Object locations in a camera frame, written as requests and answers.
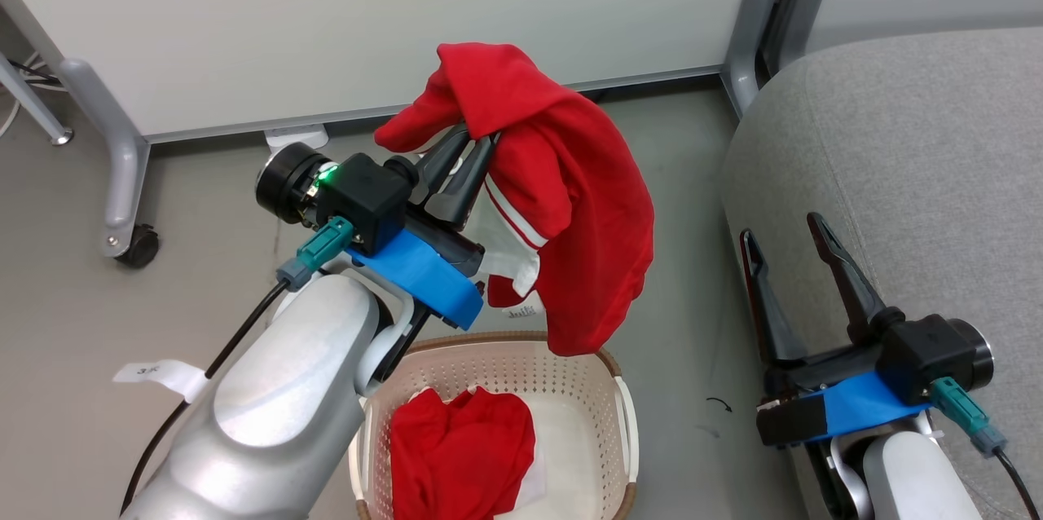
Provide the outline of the grey metal table leg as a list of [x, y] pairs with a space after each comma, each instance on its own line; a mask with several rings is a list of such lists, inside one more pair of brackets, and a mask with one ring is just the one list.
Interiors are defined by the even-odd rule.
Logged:
[[16, 61], [0, 51], [0, 88], [7, 90], [14, 98], [11, 112], [0, 123], [0, 137], [11, 129], [20, 112], [26, 112], [48, 134], [53, 146], [59, 148], [73, 140], [74, 130], [67, 129], [37, 95], [38, 90], [68, 92], [59, 78], [49, 70], [49, 64], [38, 52], [31, 53], [25, 61]]

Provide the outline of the grey fabric sofa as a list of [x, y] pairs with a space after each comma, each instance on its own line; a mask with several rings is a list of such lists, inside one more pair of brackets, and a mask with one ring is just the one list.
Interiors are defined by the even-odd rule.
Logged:
[[759, 91], [720, 179], [811, 354], [848, 345], [808, 213], [886, 304], [990, 342], [973, 394], [1043, 515], [1043, 27], [877, 38], [790, 64]]

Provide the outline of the black caster wheel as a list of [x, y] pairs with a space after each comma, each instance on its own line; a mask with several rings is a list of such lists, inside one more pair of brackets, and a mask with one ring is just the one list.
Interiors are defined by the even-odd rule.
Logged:
[[161, 248], [161, 239], [151, 224], [134, 225], [130, 244], [115, 259], [130, 270], [142, 270], [152, 264]]

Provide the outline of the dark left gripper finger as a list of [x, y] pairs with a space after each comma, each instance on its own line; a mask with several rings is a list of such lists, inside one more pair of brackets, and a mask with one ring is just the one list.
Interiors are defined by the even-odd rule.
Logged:
[[432, 196], [439, 192], [469, 142], [469, 131], [464, 124], [452, 126], [415, 164], [420, 179], [414, 185], [414, 196]]
[[474, 201], [484, 183], [499, 135], [489, 134], [474, 142], [472, 151], [438, 193], [438, 220], [454, 231], [462, 231], [472, 212]]

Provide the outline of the plain red garment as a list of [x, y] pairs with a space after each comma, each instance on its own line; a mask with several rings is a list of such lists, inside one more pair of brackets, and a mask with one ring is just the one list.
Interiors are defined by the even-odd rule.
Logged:
[[484, 387], [423, 389], [390, 419], [394, 520], [495, 520], [517, 507], [536, 460], [531, 410]]

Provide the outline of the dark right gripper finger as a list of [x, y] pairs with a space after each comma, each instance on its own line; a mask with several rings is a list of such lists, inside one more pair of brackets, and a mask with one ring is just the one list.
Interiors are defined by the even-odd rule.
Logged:
[[761, 363], [785, 370], [796, 368], [808, 356], [806, 346], [790, 326], [772, 290], [770, 267], [752, 230], [739, 234], [739, 250]]
[[824, 217], [817, 212], [806, 215], [812, 242], [819, 258], [830, 268], [839, 296], [848, 317], [847, 335], [852, 343], [872, 343], [879, 337], [874, 319], [887, 308], [875, 288], [865, 278], [856, 259], [848, 250]]

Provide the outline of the white power strip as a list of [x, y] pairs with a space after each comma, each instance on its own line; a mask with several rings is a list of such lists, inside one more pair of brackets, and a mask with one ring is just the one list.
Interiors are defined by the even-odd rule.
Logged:
[[308, 126], [282, 127], [264, 131], [268, 148], [272, 153], [295, 143], [302, 143], [308, 148], [320, 149], [328, 145], [328, 129], [324, 124], [308, 124]]

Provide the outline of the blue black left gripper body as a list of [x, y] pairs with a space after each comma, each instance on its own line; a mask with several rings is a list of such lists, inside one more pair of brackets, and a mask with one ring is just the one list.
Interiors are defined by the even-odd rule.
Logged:
[[373, 255], [351, 244], [350, 256], [459, 330], [470, 330], [484, 306], [472, 282], [484, 248], [422, 211], [407, 208], [405, 227]]

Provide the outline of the cream perforated laundry basket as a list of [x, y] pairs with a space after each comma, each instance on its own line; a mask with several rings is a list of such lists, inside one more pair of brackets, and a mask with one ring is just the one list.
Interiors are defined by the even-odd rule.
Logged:
[[423, 389], [451, 399], [474, 386], [517, 394], [532, 412], [545, 474], [540, 497], [498, 520], [628, 520], [640, 474], [640, 430], [630, 391], [607, 350], [560, 357], [547, 335], [507, 331], [417, 342], [363, 401], [365, 423], [346, 465], [360, 520], [394, 520], [391, 417]]

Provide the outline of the red garment white stripes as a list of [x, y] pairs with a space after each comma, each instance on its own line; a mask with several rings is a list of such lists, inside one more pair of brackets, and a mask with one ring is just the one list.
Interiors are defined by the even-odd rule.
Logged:
[[496, 137], [464, 234], [485, 249], [491, 307], [545, 315], [548, 346], [596, 353], [640, 296], [654, 207], [610, 116], [547, 77], [517, 46], [442, 44], [425, 92], [375, 130], [391, 152], [429, 152], [455, 124]]

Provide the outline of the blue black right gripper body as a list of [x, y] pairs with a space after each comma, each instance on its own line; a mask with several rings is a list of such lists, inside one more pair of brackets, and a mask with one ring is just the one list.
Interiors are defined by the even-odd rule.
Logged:
[[793, 446], [871, 430], [929, 408], [925, 396], [905, 403], [875, 370], [879, 346], [846, 346], [781, 360], [759, 348], [765, 400], [756, 427], [766, 446]]

